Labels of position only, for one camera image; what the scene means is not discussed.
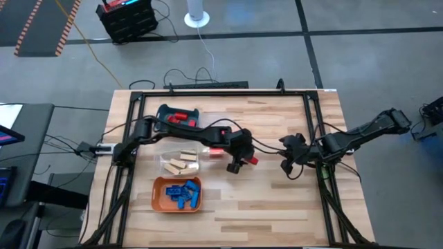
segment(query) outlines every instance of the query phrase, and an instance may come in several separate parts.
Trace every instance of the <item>gray concrete floor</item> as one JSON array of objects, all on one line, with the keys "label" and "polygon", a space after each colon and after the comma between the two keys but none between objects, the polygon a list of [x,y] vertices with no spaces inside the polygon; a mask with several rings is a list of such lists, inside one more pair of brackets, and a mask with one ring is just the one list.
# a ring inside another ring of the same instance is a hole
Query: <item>gray concrete floor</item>
[{"label": "gray concrete floor", "polygon": [[[75,21],[87,38],[108,38],[94,10],[100,0],[83,1]],[[184,26],[185,1],[166,1],[179,35],[195,35]],[[441,1],[302,1],[310,30],[412,28],[443,26]],[[153,1],[154,7],[165,6]],[[204,33],[300,31],[292,0],[205,0],[211,14]],[[157,33],[171,35],[169,23]],[[72,30],[70,39],[79,39]],[[443,93],[443,33],[340,35],[312,37],[323,85],[338,89],[348,127],[371,120],[395,107],[413,121],[418,108]],[[284,78],[291,88],[314,88],[302,37],[206,40],[216,60],[218,80],[248,80],[251,88],[272,88]],[[202,43],[142,42],[126,46],[93,45],[98,57],[127,86],[149,79],[163,84],[163,75],[179,68],[188,75],[211,59]],[[52,102],[58,105],[107,109],[118,88],[92,58],[85,45],[65,46],[61,57],[17,58],[14,48],[0,48],[0,101]],[[173,84],[186,83],[178,76]],[[107,113],[56,109],[48,133],[76,141],[95,142]],[[356,161],[377,241],[387,246],[441,248],[443,244],[442,142],[413,142],[409,135],[384,136],[362,147]],[[84,161],[73,156],[42,156],[35,179],[50,173],[79,172]],[[74,239],[44,233],[40,248],[75,244]]]}]

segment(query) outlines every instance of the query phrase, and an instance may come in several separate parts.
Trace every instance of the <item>orange bowl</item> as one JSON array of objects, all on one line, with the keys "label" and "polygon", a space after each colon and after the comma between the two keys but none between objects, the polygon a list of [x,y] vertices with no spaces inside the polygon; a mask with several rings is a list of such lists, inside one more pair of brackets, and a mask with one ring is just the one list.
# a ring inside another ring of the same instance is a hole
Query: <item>orange bowl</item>
[{"label": "orange bowl", "polygon": [[[185,202],[185,208],[179,209],[178,203],[171,200],[171,196],[166,195],[166,188],[173,185],[185,185],[187,180],[193,181],[200,187],[199,200],[196,208],[190,207],[190,201]],[[194,178],[163,178],[157,177],[152,186],[152,209],[157,212],[196,212],[201,206],[203,189],[201,188],[201,181],[198,177]]]}]

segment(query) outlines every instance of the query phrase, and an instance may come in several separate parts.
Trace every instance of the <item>blue block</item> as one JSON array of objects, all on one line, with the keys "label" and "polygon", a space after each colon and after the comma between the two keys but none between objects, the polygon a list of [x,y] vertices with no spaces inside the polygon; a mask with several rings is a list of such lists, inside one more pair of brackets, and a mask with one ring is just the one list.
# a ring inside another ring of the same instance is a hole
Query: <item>blue block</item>
[{"label": "blue block", "polygon": [[191,207],[192,208],[197,207],[197,203],[199,202],[199,195],[200,195],[200,192],[198,192],[198,191],[194,191],[194,194],[192,194],[192,200],[191,200]]},{"label": "blue block", "polygon": [[200,187],[197,184],[193,183],[191,180],[186,181],[185,187],[195,192],[200,191]]},{"label": "blue block", "polygon": [[179,197],[179,204],[178,204],[179,209],[183,209],[185,208],[185,199],[183,199],[183,197]]},{"label": "blue block", "polygon": [[188,188],[183,187],[181,190],[181,197],[185,199],[185,201],[189,201],[192,198],[192,195],[189,193]]},{"label": "blue block", "polygon": [[166,195],[181,195],[181,187],[167,187]]}]

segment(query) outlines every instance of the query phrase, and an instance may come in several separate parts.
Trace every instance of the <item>blue light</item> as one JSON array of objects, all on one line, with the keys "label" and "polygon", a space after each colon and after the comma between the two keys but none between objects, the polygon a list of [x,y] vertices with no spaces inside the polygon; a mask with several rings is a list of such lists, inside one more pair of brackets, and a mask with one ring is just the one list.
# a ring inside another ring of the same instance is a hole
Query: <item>blue light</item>
[{"label": "blue light", "polygon": [[128,4],[131,4],[131,3],[135,3],[135,2],[137,2],[138,0],[131,0],[131,1],[127,1],[125,4],[126,5],[128,5]]}]

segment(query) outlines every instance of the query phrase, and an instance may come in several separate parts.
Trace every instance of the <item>wooden tabletop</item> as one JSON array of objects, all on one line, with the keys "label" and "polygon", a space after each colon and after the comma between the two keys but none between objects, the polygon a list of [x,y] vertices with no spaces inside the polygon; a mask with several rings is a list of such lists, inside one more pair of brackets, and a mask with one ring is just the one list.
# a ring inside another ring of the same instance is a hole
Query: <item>wooden tabletop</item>
[{"label": "wooden tabletop", "polygon": [[[105,131],[125,123],[131,91],[115,91]],[[318,91],[325,122],[346,129],[338,93]],[[200,127],[220,118],[230,118],[252,131],[258,140],[282,147],[278,139],[303,133],[308,139],[307,121],[301,97],[149,97],[145,115],[155,115],[161,104],[200,111]],[[315,117],[313,104],[311,113]],[[104,142],[121,142],[124,127],[105,136]],[[255,152],[259,163],[245,165],[239,174],[226,171],[227,160],[201,161],[200,211],[192,214],[164,214],[152,210],[151,193],[155,178],[163,174],[159,155],[183,143],[167,138],[138,150],[130,197],[124,246],[326,246],[327,235],[314,169],[306,167],[302,176],[290,181],[280,168],[282,157]],[[343,162],[355,168],[353,157]],[[98,159],[91,187],[88,239],[98,226],[110,156]],[[294,167],[293,176],[300,167]],[[107,185],[104,213],[109,208],[115,167]],[[367,239],[374,235],[359,179],[337,167],[336,178],[343,210]],[[339,241],[336,216],[332,221]],[[117,214],[111,241],[116,240]]]}]

